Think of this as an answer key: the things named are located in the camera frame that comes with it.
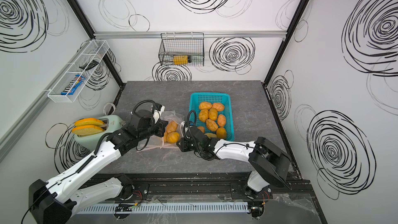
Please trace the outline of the teal plastic basket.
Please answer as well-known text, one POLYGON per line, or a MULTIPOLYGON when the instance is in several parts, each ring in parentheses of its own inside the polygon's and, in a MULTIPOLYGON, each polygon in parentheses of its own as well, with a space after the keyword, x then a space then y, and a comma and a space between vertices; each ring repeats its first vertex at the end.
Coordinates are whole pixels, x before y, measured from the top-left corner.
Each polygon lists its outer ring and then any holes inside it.
POLYGON ((235 140, 231 97, 226 93, 196 92, 190 97, 190 121, 205 133, 219 134, 227 141, 235 140))

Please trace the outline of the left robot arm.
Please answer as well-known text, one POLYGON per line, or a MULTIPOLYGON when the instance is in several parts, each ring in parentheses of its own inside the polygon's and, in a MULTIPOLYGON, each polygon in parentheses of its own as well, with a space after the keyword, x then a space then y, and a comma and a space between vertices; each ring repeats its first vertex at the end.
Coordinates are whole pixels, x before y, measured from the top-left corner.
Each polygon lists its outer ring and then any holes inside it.
POLYGON ((116 161, 139 142, 162 137, 167 121, 161 120, 165 107, 139 110, 121 129, 99 138, 93 152, 77 164, 47 181, 38 179, 29 187, 28 212, 38 224, 65 224, 81 210, 113 198, 128 199, 135 194, 132 181, 118 174, 94 186, 82 186, 108 164, 116 161))

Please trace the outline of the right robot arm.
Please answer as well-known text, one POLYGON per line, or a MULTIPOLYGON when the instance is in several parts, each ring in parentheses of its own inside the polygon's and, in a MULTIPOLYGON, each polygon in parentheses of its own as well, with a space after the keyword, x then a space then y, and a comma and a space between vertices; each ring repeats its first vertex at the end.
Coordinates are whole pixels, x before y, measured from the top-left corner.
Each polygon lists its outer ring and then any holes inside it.
POLYGON ((258 137, 255 141, 227 141, 216 134, 205 134, 198 127, 185 127, 177 142, 182 152, 193 151, 200 158, 213 160, 237 160, 249 163, 254 170, 247 180, 247 187, 260 192, 265 187, 289 188, 287 174, 291 157, 270 140, 258 137))

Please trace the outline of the potato bagged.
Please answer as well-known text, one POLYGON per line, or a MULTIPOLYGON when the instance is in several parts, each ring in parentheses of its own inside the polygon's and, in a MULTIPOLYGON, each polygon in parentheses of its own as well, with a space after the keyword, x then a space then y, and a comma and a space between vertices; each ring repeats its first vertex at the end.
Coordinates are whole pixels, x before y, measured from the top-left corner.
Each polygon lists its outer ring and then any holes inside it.
POLYGON ((177 122, 171 121, 166 127, 166 133, 170 134, 170 133, 177 132, 178 127, 179 127, 179 124, 177 122))
POLYGON ((199 110, 210 110, 212 108, 212 103, 201 102, 199 105, 199 110))
POLYGON ((176 144, 180 140, 180 134, 178 132, 171 132, 167 135, 166 141, 170 144, 176 144))

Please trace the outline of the clear zipper bag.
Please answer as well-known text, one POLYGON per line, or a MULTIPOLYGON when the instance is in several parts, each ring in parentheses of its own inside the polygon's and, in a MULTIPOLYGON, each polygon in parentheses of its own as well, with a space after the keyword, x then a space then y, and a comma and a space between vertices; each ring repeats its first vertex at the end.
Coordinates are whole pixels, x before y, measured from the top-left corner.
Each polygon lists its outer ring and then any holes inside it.
MULTIPOLYGON (((177 128, 177 132, 180 134, 180 138, 182 138, 182 125, 184 124, 184 117, 182 114, 176 113, 175 111, 165 111, 161 115, 161 120, 167 121, 167 125, 171 121, 175 121, 179 124, 177 128)), ((170 144, 166 141, 167 138, 166 128, 162 137, 158 137, 153 135, 149 138, 148 142, 142 141, 139 143, 137 150, 138 151, 146 151, 155 148, 168 148, 168 149, 178 149, 177 143, 170 144)))

